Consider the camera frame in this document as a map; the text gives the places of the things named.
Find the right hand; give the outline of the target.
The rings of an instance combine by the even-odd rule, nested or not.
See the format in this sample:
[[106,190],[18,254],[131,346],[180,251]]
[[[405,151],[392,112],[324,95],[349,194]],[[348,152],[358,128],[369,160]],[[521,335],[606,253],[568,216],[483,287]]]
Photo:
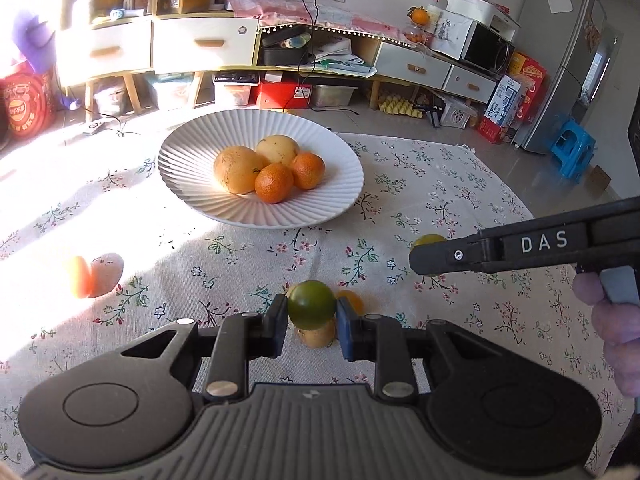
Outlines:
[[627,398],[639,396],[640,315],[633,304],[612,304],[595,273],[578,273],[576,297],[592,307],[591,324],[603,341],[605,362],[614,370],[618,390]]

